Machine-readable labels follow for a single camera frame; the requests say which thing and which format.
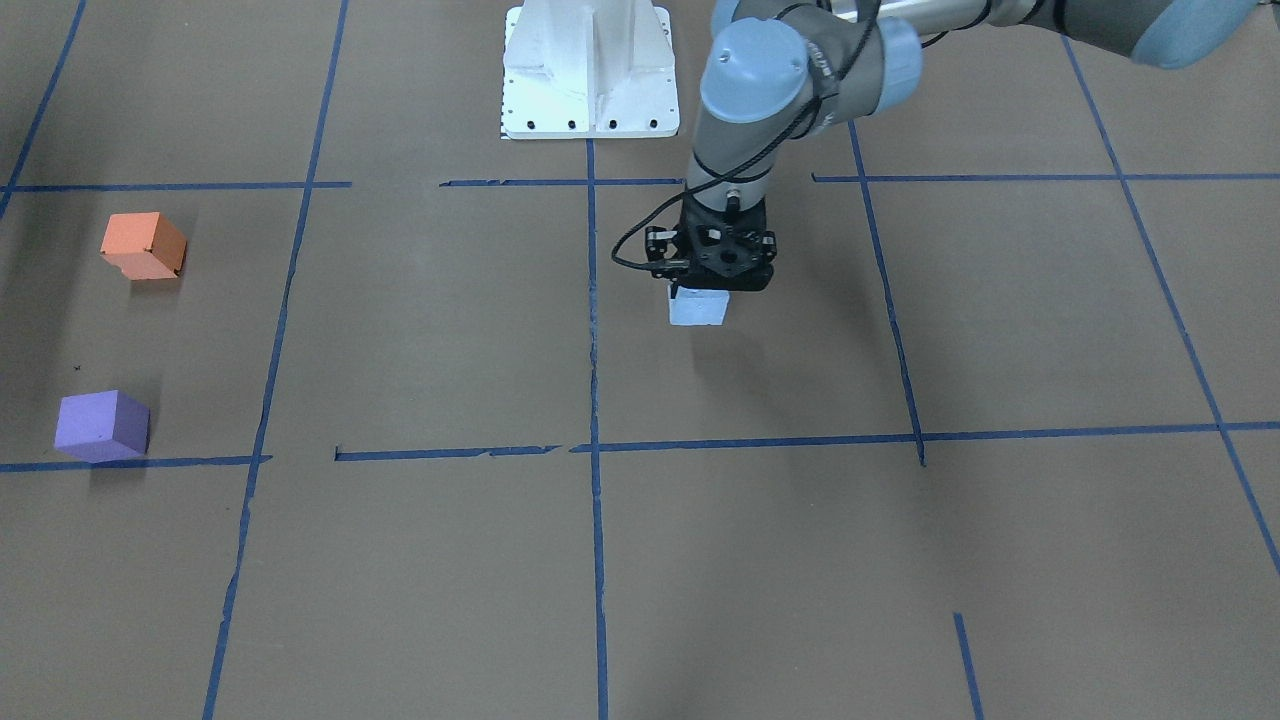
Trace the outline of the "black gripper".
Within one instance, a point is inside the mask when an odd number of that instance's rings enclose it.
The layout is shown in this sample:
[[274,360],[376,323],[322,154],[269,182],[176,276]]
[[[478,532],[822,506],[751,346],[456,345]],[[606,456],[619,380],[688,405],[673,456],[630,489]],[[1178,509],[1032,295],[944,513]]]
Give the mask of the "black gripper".
[[748,210],[716,211],[690,199],[676,231],[676,258],[687,261],[677,286],[759,292],[771,283],[777,241],[767,228],[764,201]]

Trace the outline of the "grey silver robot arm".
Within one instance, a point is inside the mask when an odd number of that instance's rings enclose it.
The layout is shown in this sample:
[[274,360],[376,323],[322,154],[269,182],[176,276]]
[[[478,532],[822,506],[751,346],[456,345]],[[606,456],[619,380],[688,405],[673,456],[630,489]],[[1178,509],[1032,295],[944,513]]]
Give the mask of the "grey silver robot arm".
[[680,218],[644,234],[644,272],[691,290],[764,290],[777,240],[765,192],[780,146],[897,106],[925,45],[1030,26],[1135,64],[1181,69],[1224,45],[1253,1],[719,1]]

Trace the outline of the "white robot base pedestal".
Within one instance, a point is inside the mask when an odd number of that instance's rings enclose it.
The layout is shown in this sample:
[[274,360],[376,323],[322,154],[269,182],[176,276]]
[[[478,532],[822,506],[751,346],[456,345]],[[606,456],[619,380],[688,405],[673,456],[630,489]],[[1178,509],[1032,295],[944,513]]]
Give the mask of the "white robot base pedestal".
[[503,28],[503,138],[677,135],[676,58],[663,6],[524,1],[507,10]]

